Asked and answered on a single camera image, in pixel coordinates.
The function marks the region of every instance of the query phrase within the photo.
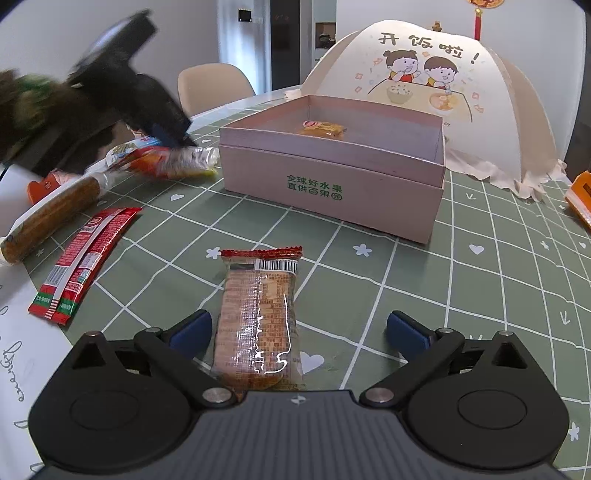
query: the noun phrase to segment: wrapped sausage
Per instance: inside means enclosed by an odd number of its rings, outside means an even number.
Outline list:
[[[36,203],[0,237],[0,264],[22,261],[75,214],[94,204],[111,187],[116,174],[93,173],[72,180]]]

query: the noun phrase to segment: cartoon boy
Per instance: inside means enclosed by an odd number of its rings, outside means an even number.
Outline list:
[[[452,82],[457,73],[456,65],[443,57],[430,57],[425,62],[425,73],[429,75],[427,85],[441,88],[447,95],[452,94]]]

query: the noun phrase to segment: pink gift box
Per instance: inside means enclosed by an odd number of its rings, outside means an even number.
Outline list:
[[[343,125],[341,140],[298,132]],[[427,243],[443,195],[443,119],[394,105],[303,96],[220,129],[228,190]]]

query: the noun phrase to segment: blue gripper pad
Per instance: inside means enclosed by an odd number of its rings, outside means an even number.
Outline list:
[[[182,322],[166,330],[163,340],[188,359],[205,352],[212,338],[212,316],[207,310],[198,310]]]
[[[392,348],[410,362],[428,349],[435,332],[424,327],[404,312],[394,311],[386,322],[386,338]]]

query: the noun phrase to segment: biscuit packet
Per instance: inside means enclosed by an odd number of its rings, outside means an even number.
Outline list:
[[[347,131],[343,125],[332,124],[330,122],[304,122],[304,128],[300,130],[301,135],[311,135],[312,137],[335,138],[340,140]]]
[[[246,390],[302,390],[294,313],[301,247],[222,250],[226,280],[212,373]]]

